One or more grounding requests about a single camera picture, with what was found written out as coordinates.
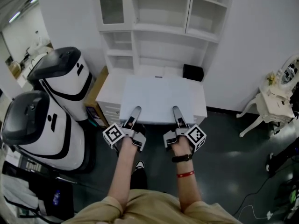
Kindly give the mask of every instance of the glass cabinet door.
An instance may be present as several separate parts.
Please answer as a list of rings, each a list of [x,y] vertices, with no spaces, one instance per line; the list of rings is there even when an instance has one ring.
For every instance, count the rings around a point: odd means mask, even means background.
[[[129,0],[93,0],[99,31],[130,30]]]

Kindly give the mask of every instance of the white drawer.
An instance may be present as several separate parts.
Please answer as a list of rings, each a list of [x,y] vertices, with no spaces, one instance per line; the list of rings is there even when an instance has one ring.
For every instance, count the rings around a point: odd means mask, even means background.
[[[105,118],[107,119],[108,123],[120,123],[119,117],[112,117],[112,116],[106,115]]]
[[[101,107],[102,110],[105,110],[105,109],[121,110],[121,105],[120,104],[99,102],[99,105],[100,105],[100,107]]]
[[[112,116],[117,116],[117,117],[119,117],[119,115],[120,115],[120,111],[116,110],[116,109],[105,109],[102,111],[103,111],[103,114],[105,114],[105,115],[112,115]]]
[[[106,118],[120,119],[119,115],[111,115],[111,114],[104,113],[104,116]]]

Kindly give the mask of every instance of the white wall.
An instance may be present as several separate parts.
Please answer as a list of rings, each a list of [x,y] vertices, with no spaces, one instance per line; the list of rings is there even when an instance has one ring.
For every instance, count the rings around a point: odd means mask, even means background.
[[[42,38],[49,39],[38,4],[21,16],[2,30],[7,48],[12,58],[18,62],[24,58],[26,49],[35,38],[35,31],[39,31]]]
[[[44,22],[55,49],[81,50],[94,76],[105,66],[91,0],[39,0]]]
[[[41,7],[37,4],[31,10],[29,10],[24,16],[23,19],[27,24],[28,32],[31,37],[35,36],[35,32],[38,31],[38,34],[44,38],[49,40],[49,35],[43,21],[43,16],[41,12]]]
[[[204,80],[206,105],[241,111],[271,71],[299,53],[299,0],[233,0]]]
[[[2,33],[0,32],[0,57],[2,60],[6,61],[10,57],[10,53],[4,42]]]
[[[10,100],[24,92],[2,57],[0,57],[0,89]]]

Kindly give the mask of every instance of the black sneaker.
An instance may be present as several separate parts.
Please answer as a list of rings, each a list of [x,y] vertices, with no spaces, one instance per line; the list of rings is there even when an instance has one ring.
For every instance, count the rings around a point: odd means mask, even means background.
[[[136,164],[136,166],[135,166],[135,171],[136,171],[137,169],[140,169],[140,168],[144,168],[144,162],[143,162],[143,161],[139,161],[139,162]]]

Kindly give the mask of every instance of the cardboard box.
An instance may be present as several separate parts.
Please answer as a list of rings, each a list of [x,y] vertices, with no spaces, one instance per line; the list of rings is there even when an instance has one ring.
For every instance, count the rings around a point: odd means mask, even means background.
[[[98,96],[107,76],[108,76],[108,69],[107,66],[105,66],[100,72],[99,76],[97,77],[97,80],[95,81],[92,89],[90,90],[84,102],[87,112],[93,117],[93,119],[97,122],[97,124],[101,127],[106,127],[106,128],[109,127],[109,124],[105,119],[105,116],[103,115],[103,112],[99,107],[99,104],[95,101],[95,99]]]
[[[21,67],[20,64],[17,63],[16,61],[11,62],[11,64],[9,65],[9,70],[10,72],[13,74],[13,76],[15,77],[15,79],[17,79],[20,74],[21,74]]]

